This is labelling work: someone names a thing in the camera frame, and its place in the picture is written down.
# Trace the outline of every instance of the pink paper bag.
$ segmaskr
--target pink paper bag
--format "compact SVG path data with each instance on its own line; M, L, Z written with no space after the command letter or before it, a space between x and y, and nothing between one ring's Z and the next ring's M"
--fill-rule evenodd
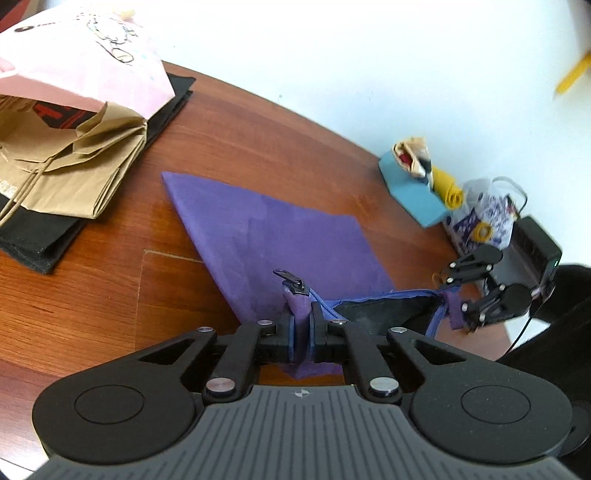
M146 31L105 7L65 3L0 33L0 94L150 119L174 97Z

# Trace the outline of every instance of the brown paper bag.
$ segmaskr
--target brown paper bag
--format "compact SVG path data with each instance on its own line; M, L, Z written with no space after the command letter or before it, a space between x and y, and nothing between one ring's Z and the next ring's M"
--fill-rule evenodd
M147 121L106 103L75 130L51 128L34 102L0 96L0 193L18 205L59 215L96 218L145 145Z

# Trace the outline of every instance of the zipper pull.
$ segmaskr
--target zipper pull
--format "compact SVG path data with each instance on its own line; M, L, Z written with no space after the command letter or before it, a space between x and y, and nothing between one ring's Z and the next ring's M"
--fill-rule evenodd
M290 289L293 295L309 295L310 289L306 286L301 278L296 277L293 273L287 270L273 270L273 273L278 277L283 278L282 284Z

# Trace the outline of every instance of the blue box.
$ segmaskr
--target blue box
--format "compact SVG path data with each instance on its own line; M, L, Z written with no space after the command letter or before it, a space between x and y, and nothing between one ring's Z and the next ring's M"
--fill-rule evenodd
M429 188L404 171L392 151L378 162L390 195L410 213L423 228L441 222L449 213L443 202Z

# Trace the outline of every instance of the yellow object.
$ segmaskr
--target yellow object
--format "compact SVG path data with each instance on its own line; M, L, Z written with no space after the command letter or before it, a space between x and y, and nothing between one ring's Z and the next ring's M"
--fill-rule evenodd
M473 242L483 244L488 242L492 237L492 227L486 222L480 222L474 227L474 230L470 234L470 239Z
M588 68L591 67L591 51L588 51L587 54L581 59L579 63L577 63L574 68L566 74L561 82L556 86L556 93L562 95L566 92L569 88L573 86L573 83L576 82L583 73L587 71Z
M450 210L455 210L464 203L464 192L456 185L455 179L437 167L433 167L433 191Z

